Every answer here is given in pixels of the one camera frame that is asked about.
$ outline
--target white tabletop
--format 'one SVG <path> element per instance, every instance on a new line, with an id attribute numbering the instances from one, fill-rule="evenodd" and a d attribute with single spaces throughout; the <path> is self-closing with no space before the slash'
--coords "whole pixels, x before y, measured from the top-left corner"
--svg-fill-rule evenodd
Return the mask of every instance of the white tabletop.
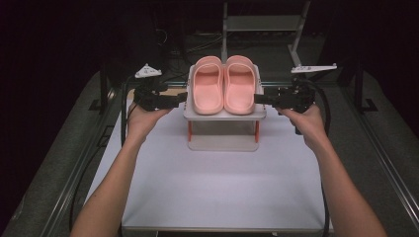
<path id="1" fill-rule="evenodd" d="M 121 148 L 121 117 L 88 197 Z M 183 105 L 142 145 L 123 227 L 155 230 L 319 230 L 324 207 L 317 162 L 285 117 L 267 107 L 254 152 L 192 151 Z"/>

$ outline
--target pink slide sandal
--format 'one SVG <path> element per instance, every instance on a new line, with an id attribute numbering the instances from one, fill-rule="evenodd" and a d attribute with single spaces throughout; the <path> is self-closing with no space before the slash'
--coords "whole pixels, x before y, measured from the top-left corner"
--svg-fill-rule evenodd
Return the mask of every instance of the pink slide sandal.
<path id="1" fill-rule="evenodd" d="M 256 73 L 252 61 L 234 55 L 224 67 L 224 108 L 233 115 L 249 115 L 255 109 Z"/>
<path id="2" fill-rule="evenodd" d="M 223 108 L 221 60 L 206 56 L 198 60 L 193 69 L 194 110 L 203 116 L 214 115 Z"/>

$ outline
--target dark floor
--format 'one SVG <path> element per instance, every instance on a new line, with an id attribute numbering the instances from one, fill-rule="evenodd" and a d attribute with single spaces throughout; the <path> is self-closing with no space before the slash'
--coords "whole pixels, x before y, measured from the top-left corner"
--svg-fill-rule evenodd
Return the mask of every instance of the dark floor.
<path id="1" fill-rule="evenodd" d="M 188 48 L 217 36 L 190 37 Z M 266 37 L 253 35 L 243 40 L 230 36 L 229 55 L 241 54 L 258 65 L 263 83 L 289 82 L 293 62 L 287 44 L 293 35 Z M 324 38 L 305 36 L 298 46 L 303 65 L 315 65 Z M 195 63 L 204 55 L 220 56 L 220 44 L 190 51 L 188 58 Z M 164 78 L 182 81 L 187 78 L 190 64 L 173 52 Z M 342 158 L 350 176 L 369 201 L 389 236 L 419 236 L 417 219 L 407 211 L 411 199 L 419 197 L 419 141 L 386 99 L 377 81 L 365 74 L 364 98 L 377 106 L 376 112 L 360 115 L 353 105 L 353 86 L 336 85 L 340 69 L 318 81 L 326 92 L 332 112 L 330 138 Z M 99 73 L 87 84 L 58 137 L 51 146 L 41 168 L 28 189 L 20 208 L 3 236 L 68 236 L 71 198 L 77 185 L 76 178 L 88 166 L 77 190 L 74 215 L 84 202 L 101 155 L 98 147 L 103 131 L 110 134 L 120 112 L 121 90 L 115 88 L 108 110 L 103 116 L 89 111 L 99 99 Z M 155 236 L 156 232 L 125 231 L 124 236 Z M 214 236 L 215 233 L 159 232 L 158 236 Z M 218 233 L 216 236 L 272 236 L 271 233 Z M 316 233 L 279 233 L 279 236 L 321 236 Z"/>

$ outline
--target hand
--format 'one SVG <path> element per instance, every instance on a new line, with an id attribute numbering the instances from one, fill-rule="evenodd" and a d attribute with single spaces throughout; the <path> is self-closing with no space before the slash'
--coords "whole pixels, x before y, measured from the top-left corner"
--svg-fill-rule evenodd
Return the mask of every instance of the hand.
<path id="1" fill-rule="evenodd" d="M 298 128 L 309 148 L 313 149 L 320 141 L 327 138 L 320 109 L 316 105 L 312 105 L 303 114 L 292 110 L 276 109 L 279 113 L 288 117 L 292 124 Z"/>
<path id="2" fill-rule="evenodd" d="M 158 110 L 153 112 L 145 111 L 135 102 L 128 108 L 127 136 L 126 139 L 133 139 L 142 143 L 148 133 L 163 116 L 169 114 L 171 110 Z"/>

